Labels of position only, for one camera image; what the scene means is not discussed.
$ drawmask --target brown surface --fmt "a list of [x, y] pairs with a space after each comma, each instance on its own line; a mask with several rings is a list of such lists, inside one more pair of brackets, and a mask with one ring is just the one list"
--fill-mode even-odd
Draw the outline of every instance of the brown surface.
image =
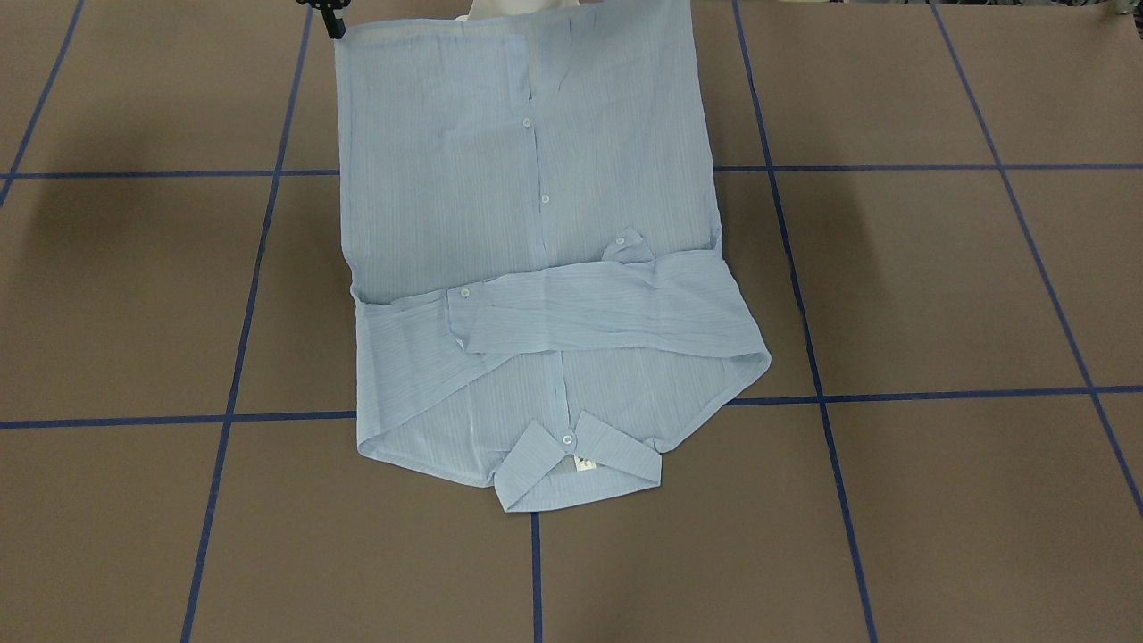
[[487, 491], [358, 456], [352, 421], [238, 425], [194, 640], [525, 641], [529, 541]]
[[1092, 378], [1143, 383], [1143, 169], [1012, 183]]
[[817, 409], [726, 409], [663, 487], [543, 517], [544, 640], [865, 641]]
[[0, 432], [6, 642], [177, 641], [218, 426]]
[[241, 413], [354, 407], [353, 300], [336, 176], [287, 176], [262, 259]]
[[0, 210], [2, 418], [222, 413], [269, 187], [16, 182]]
[[742, 19], [775, 163], [992, 162], [928, 7], [745, 1]]
[[881, 641], [1140, 640], [1143, 522], [1090, 400], [831, 416]]
[[1084, 384], [998, 172], [778, 182], [825, 393]]
[[941, 8], [1004, 162], [1143, 162], [1143, 41], [1112, 6]]
[[[0, 0], [5, 170], [74, 8], [42, 5]], [[467, 5], [359, 0], [347, 22]], [[1129, 19], [941, 10], [1005, 161], [1143, 161]], [[694, 11], [716, 162], [761, 163], [732, 5]], [[776, 162], [992, 162], [927, 7], [742, 14]], [[87, 0], [21, 171], [269, 174], [304, 15]], [[295, 107], [286, 166], [335, 168], [317, 19]], [[997, 171], [786, 169], [826, 394], [1082, 385]], [[1132, 391], [1140, 174], [1009, 171], [1095, 384]], [[224, 413], [272, 183], [15, 180], [0, 207], [0, 640], [179, 638], [219, 426], [26, 421]], [[769, 177], [719, 174], [717, 188], [775, 359], [744, 395], [812, 396]], [[337, 198], [334, 176], [280, 180], [241, 413], [354, 407]], [[1138, 482], [1143, 394], [1101, 400]], [[828, 410], [880, 641], [1143, 640], [1143, 523], [1089, 397]], [[531, 640], [529, 520], [490, 490], [359, 457], [352, 420], [238, 421], [224, 464], [192, 643]], [[545, 641], [869, 640], [816, 404], [724, 410], [663, 480], [543, 516]]]

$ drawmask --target light blue shirt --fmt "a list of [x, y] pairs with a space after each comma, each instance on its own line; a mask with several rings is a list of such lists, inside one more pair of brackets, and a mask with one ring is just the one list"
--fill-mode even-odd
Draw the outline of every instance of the light blue shirt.
[[506, 512], [657, 487], [770, 356], [722, 259], [687, 0], [336, 42], [358, 450]]

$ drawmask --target shirt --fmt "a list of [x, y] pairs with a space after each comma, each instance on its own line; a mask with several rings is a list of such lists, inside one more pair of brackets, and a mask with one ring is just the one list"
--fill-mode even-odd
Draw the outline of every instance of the shirt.
[[505, 512], [657, 487], [770, 363], [722, 259], [689, 2], [335, 51], [359, 452]]

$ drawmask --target tiled surface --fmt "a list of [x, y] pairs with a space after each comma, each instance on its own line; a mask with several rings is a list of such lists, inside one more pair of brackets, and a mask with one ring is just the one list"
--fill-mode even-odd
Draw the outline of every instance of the tiled surface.
[[1088, 400], [831, 415], [881, 641], [1138, 640], [1143, 522]]
[[0, 432], [5, 641], [177, 641], [218, 426]]
[[1021, 13], [1016, 29], [1001, 13], [941, 9], [1005, 162], [1143, 162], [1143, 129], [1128, 123], [1143, 41], [1112, 5]]
[[[33, 121], [75, 7], [0, 0], [0, 638], [1143, 640], [1127, 18], [695, 0], [775, 364], [661, 489], [529, 520], [354, 451], [320, 21], [290, 112], [294, 3], [86, 0]], [[942, 24], [1000, 160], [1069, 169], [1009, 195]]]
[[1012, 182], [1092, 377], [1143, 381], [1143, 169]]
[[194, 640], [527, 640], [528, 516], [354, 445], [352, 421], [234, 429]]
[[725, 409], [662, 488], [545, 515], [542, 537], [547, 641], [865, 640], [814, 408]]

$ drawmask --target striped shirt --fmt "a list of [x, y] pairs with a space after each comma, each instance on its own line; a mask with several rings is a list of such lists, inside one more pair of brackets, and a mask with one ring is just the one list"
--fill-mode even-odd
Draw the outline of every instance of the striped shirt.
[[360, 453], [506, 512], [657, 487], [770, 363], [722, 259], [689, 2], [335, 48]]

